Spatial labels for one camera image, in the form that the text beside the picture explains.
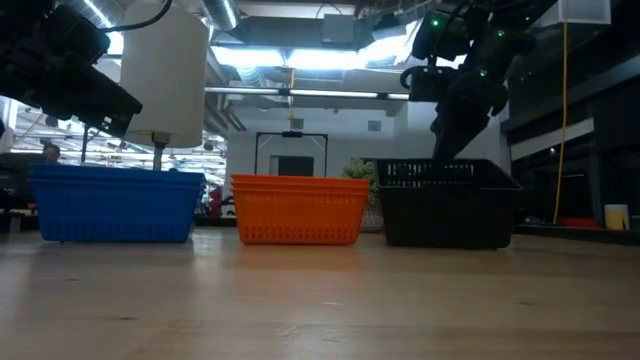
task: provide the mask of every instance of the basket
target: basket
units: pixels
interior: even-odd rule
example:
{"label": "basket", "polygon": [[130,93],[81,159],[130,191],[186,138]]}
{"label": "basket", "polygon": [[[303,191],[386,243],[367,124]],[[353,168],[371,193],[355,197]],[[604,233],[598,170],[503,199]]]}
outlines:
{"label": "basket", "polygon": [[509,246],[522,188],[489,160],[377,160],[387,243],[496,249]]}
{"label": "basket", "polygon": [[352,245],[368,201],[367,180],[232,175],[245,244]]}
{"label": "basket", "polygon": [[30,181],[45,240],[183,243],[204,175],[34,165]]}

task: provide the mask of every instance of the wooden table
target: wooden table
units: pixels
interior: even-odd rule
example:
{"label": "wooden table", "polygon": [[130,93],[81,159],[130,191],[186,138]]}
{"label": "wooden table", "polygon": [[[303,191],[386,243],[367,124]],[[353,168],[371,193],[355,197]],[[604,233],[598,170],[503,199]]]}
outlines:
{"label": "wooden table", "polygon": [[640,359],[640,249],[0,240],[0,359]]}

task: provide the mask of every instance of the orange basket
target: orange basket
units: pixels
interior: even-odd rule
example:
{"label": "orange basket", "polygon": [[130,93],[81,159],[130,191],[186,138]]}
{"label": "orange basket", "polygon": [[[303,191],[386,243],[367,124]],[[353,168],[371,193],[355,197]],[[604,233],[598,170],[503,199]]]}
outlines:
{"label": "orange basket", "polygon": [[245,244],[352,245],[358,240],[367,180],[232,178],[238,231]]}

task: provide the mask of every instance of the black frame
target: black frame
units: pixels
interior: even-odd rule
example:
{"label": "black frame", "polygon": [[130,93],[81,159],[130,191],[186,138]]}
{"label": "black frame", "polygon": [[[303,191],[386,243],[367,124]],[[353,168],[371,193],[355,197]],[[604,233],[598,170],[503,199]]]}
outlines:
{"label": "black frame", "polygon": [[284,131],[284,132],[257,132],[256,133],[256,143],[255,143],[255,154],[253,157],[253,173],[254,174],[258,174],[258,143],[260,141],[260,137],[262,135],[279,135],[282,136],[283,138],[302,138],[305,136],[320,136],[322,138],[324,138],[324,177],[327,177],[327,162],[329,160],[328,154],[329,154],[329,135],[327,134],[315,134],[315,133],[311,133],[311,134],[307,134],[307,133],[295,133],[295,136],[291,135],[292,133],[290,131]]}

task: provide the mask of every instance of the person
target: person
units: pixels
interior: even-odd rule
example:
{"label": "person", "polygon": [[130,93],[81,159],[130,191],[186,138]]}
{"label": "person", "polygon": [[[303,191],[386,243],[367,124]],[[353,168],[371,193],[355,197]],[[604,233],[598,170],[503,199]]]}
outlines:
{"label": "person", "polygon": [[44,155],[47,164],[57,164],[58,159],[60,159],[60,147],[53,144],[46,144],[42,149],[42,155]]}

